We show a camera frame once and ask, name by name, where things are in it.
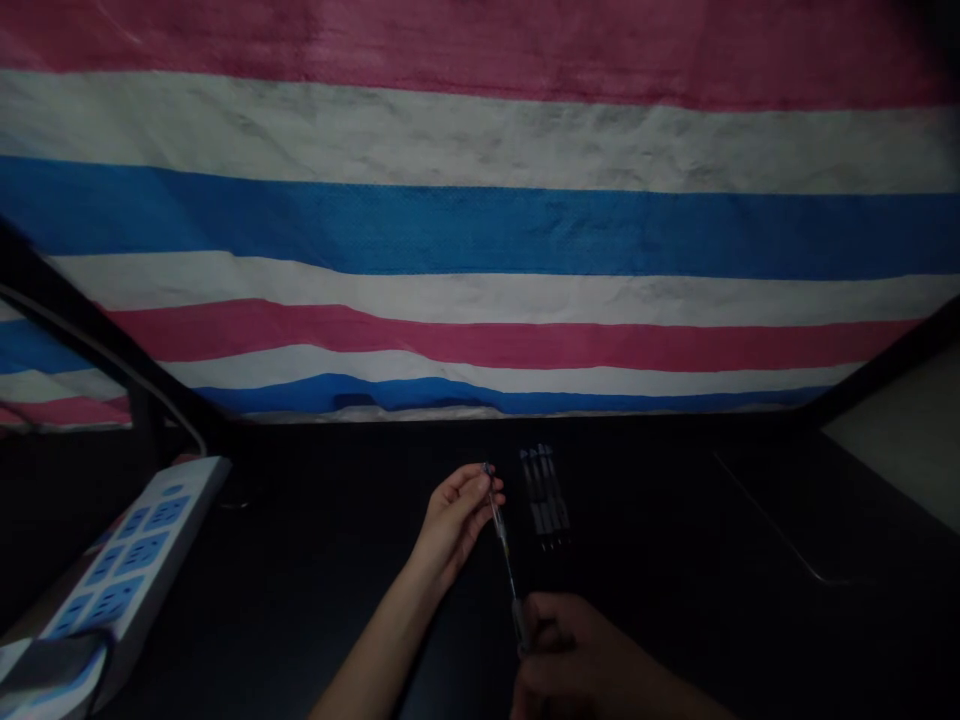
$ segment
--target black metal bar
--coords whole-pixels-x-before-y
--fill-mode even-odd
[[[5,220],[0,220],[0,297],[37,326],[78,355],[128,387],[129,374],[100,350],[38,312],[41,306],[69,323],[113,357],[135,370],[173,404],[203,437],[211,454],[225,452],[231,436],[228,421],[219,410],[163,370],[133,339],[99,308],[37,255],[29,241]]]
[[[960,296],[846,380],[791,415],[799,427],[819,429],[957,340],[960,340]]]

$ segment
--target cable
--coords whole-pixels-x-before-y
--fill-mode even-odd
[[[26,295],[23,295],[13,288],[7,287],[6,285],[0,283],[0,293],[8,295],[17,302],[26,305],[28,308],[33,310],[38,315],[42,315],[47,320],[52,322],[54,325],[59,327],[61,330],[73,335],[75,338],[80,340],[83,343],[86,343],[88,346],[96,350],[98,353],[107,358],[110,362],[116,365],[118,368],[123,370],[127,375],[130,376],[130,379],[137,383],[140,387],[146,390],[148,393],[153,395],[157,400],[159,400],[163,405],[170,411],[170,414],[177,419],[180,425],[193,436],[193,439],[197,442],[197,448],[200,453],[200,457],[207,457],[207,443],[204,441],[203,437],[197,431],[197,429],[190,424],[190,422],[177,410],[176,406],[171,402],[171,400],[164,395],[153,383],[143,377],[140,373],[130,367],[127,363],[121,360],[119,357],[113,354],[106,347],[98,343],[92,337],[87,335],[83,330],[80,330],[77,327],[74,327],[69,321],[64,320],[62,317],[54,313],[52,310],[48,310],[40,303],[28,298]]]
[[[783,541],[783,544],[786,545],[788,548],[790,548],[790,552],[792,552],[793,555],[797,558],[797,560],[800,561],[800,564],[803,565],[804,568],[806,568],[806,571],[810,573],[810,575],[813,577],[814,580],[824,585],[828,585],[830,587],[844,587],[848,585],[858,585],[861,583],[872,582],[865,578],[854,578],[850,580],[830,580],[829,578],[825,578],[823,575],[817,572],[817,569],[807,561],[807,559],[803,556],[803,553],[801,553],[800,550],[797,549],[797,546],[793,544],[793,542],[790,540],[789,537],[787,537],[787,534],[783,531],[783,529],[779,525],[777,525],[776,521],[774,521],[774,519],[770,517],[770,514],[763,509],[763,506],[756,501],[753,495],[750,494],[750,491],[747,490],[746,487],[744,487],[743,483],[741,483],[739,479],[737,479],[737,476],[733,474],[733,471],[729,467],[727,467],[727,464],[723,461],[723,459],[716,452],[713,453],[713,457],[718,463],[720,463],[720,467],[722,467],[724,471],[727,473],[727,475],[730,476],[730,479],[736,483],[738,488],[740,488],[740,491],[744,495],[746,495],[747,499],[750,501],[753,507],[756,508],[757,512],[759,512],[763,516],[763,519],[767,521],[767,524],[771,528],[773,528],[773,531],[780,537],[780,539]]]

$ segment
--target power cord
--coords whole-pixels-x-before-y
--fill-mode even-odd
[[[130,376],[130,379],[135,383],[140,385],[144,390],[153,395],[157,400],[163,403],[164,407],[170,412],[170,414],[180,423],[184,430],[186,430],[190,435],[193,436],[193,439],[197,443],[197,449],[200,453],[200,457],[207,457],[207,443],[204,441],[203,436],[200,435],[199,431],[190,424],[190,421],[187,420],[173,404],[173,402],[164,395],[159,388],[157,388],[153,383],[143,377],[140,373],[130,367],[127,363],[117,357],[113,352],[108,350],[106,347],[98,343],[92,337],[87,335],[83,330],[75,327],[72,323],[67,320],[64,320],[62,317],[57,315],[52,310],[47,309],[40,303],[36,302],[32,298],[23,295],[22,293],[14,290],[13,288],[7,287],[0,283],[0,294],[6,295],[22,305],[27,306],[33,310],[38,315],[42,315],[47,320],[52,322],[54,325],[59,327],[61,330],[73,335],[75,338],[80,340],[83,343],[86,343],[89,347],[96,350],[98,353],[107,358],[110,362],[116,365],[118,368],[123,370],[127,375]]]

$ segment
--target fingers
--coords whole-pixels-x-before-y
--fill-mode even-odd
[[[586,600],[567,593],[530,593],[523,612],[528,627],[554,623],[561,636],[578,643],[590,637],[594,616],[598,615]]]
[[[490,469],[496,472],[496,468],[491,465]],[[450,477],[443,481],[443,485],[459,490],[468,481],[483,473],[483,463],[471,463],[458,467],[451,473]]]
[[[517,690],[540,697],[586,695],[588,673],[575,652],[529,655],[520,663]]]
[[[453,522],[462,525],[467,517],[481,502],[486,501],[490,490],[490,478],[485,473],[468,480],[460,489],[460,497],[450,506],[447,513]]]

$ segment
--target dark desk surface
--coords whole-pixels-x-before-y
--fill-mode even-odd
[[[127,686],[98,716],[303,718],[405,561],[426,498],[491,459],[524,583],[574,590],[744,718],[920,716],[953,703],[956,538],[820,436],[720,454],[831,577],[814,581],[709,443],[535,423],[251,428]],[[552,442],[576,549],[545,561],[516,453]],[[404,718],[505,718],[516,671],[487,531],[436,617]]]

